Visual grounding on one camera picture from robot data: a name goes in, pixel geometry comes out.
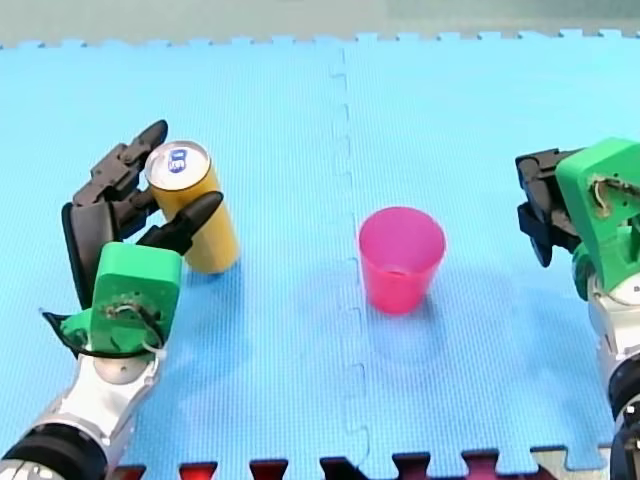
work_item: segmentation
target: gray floor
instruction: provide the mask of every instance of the gray floor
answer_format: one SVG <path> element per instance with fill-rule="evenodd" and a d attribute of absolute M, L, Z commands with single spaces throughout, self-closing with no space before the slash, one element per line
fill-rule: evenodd
<path fill-rule="evenodd" d="M 194 37 L 267 40 L 273 34 L 308 39 L 356 32 L 519 30 L 556 34 L 562 28 L 601 28 L 637 35 L 640 0 L 0 0 L 0 45 L 26 40 L 56 44 L 77 38 L 131 43 L 182 43 Z"/>

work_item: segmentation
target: black cable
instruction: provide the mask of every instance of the black cable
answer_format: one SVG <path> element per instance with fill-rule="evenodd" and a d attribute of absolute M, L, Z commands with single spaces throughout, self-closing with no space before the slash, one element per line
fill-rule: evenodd
<path fill-rule="evenodd" d="M 145 327 L 147 327 L 151 332 L 155 335 L 157 340 L 157 346 L 151 346 L 154 349 L 161 349 L 164 347 L 166 343 L 166 339 L 160 330 L 158 325 L 158 321 L 160 320 L 160 313 L 156 313 L 156 315 L 151 315 L 142 305 L 138 304 L 123 304 L 116 308 L 128 307 L 138 314 L 142 323 L 144 323 Z M 96 358 L 109 358 L 109 359 L 123 359 L 123 358 L 132 358 L 139 357 L 142 355 L 147 355 L 150 353 L 150 350 L 147 348 L 142 348 L 132 353 L 108 353 L 108 352 L 93 352 L 87 350 L 83 347 L 80 347 L 69 340 L 69 338 L 62 332 L 62 322 L 70 317 L 70 315 L 58 315 L 51 312 L 42 312 L 42 316 L 47 321 L 47 323 L 53 329 L 53 332 L 56 334 L 58 339 L 73 353 L 73 355 L 77 358 L 78 355 L 86 355 L 88 357 L 96 357 Z M 83 340 L 82 344 L 86 345 L 87 338 L 86 332 L 77 331 L 74 332 L 76 335 L 82 335 Z"/>

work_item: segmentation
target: can lid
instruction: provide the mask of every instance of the can lid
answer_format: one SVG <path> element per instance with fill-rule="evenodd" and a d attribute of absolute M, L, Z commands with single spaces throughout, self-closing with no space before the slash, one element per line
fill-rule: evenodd
<path fill-rule="evenodd" d="M 197 143 L 171 142 L 151 152 L 144 173 L 156 188 L 184 190 L 202 180 L 210 166 L 209 154 Z"/>

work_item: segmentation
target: blue foam mat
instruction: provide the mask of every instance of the blue foam mat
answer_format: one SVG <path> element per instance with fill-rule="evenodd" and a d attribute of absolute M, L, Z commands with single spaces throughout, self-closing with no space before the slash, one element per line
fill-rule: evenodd
<path fill-rule="evenodd" d="M 156 118 L 210 148 L 241 264 L 185 272 L 162 383 L 127 463 L 175 478 L 218 462 L 285 458 L 319 478 L 346 456 L 372 478 L 392 454 L 499 449 L 503 473 L 530 448 L 601 465 L 611 421 L 569 261 L 539 268 L 518 232 L 513 159 L 634 138 L 637 40 L 567 36 L 422 42 L 403 36 L 165 48 L 71 44 L 0 52 L 5 318 L 0 432 L 6 448 L 70 379 L 72 359 L 37 315 L 73 311 L 59 208 L 112 144 Z M 409 204 L 436 216 L 449 251 L 424 309 L 389 320 L 364 304 L 357 225 Z M 154 221 L 161 221 L 156 215 Z"/>

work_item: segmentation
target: silver robot arm segment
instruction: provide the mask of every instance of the silver robot arm segment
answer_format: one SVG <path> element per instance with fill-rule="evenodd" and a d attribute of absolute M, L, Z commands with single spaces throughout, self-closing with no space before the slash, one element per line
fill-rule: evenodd
<path fill-rule="evenodd" d="M 134 414 L 165 358 L 78 357 L 73 384 L 0 461 L 0 480 L 103 480 L 118 466 Z"/>

